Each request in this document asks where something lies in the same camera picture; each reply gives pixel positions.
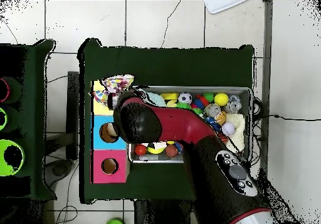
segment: red ring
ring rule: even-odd
[[[0,102],[4,102],[10,95],[10,88],[9,88],[8,83],[4,79],[0,78],[0,80],[2,80],[4,82],[4,84],[7,86],[7,90],[8,90],[7,96],[4,99],[0,100]]]

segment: blue block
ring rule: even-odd
[[[106,143],[99,136],[100,127],[106,122],[113,122],[113,116],[94,116],[93,117],[93,149],[126,149],[126,143],[120,137],[114,143]]]

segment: yellow sponge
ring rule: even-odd
[[[164,98],[164,100],[173,100],[173,99],[178,99],[179,94],[177,94],[177,93],[165,93],[165,94],[161,94],[161,96]]]

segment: dark green table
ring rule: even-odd
[[[183,164],[132,163],[124,184],[90,183],[91,81],[121,74],[135,76],[134,85],[252,88],[250,45],[240,49],[105,48],[87,39],[78,51],[80,61],[80,200],[193,200]]]
[[[9,139],[22,146],[25,162],[13,176],[0,177],[0,197],[52,200],[55,198],[43,179],[45,166],[45,65],[53,40],[41,40],[33,46],[0,45],[0,77],[13,77],[21,86],[15,102],[0,107],[16,110],[17,126],[1,132],[0,139]]]

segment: red ball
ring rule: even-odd
[[[144,154],[146,154],[147,148],[144,145],[137,145],[135,147],[135,153],[138,156],[142,156]]]

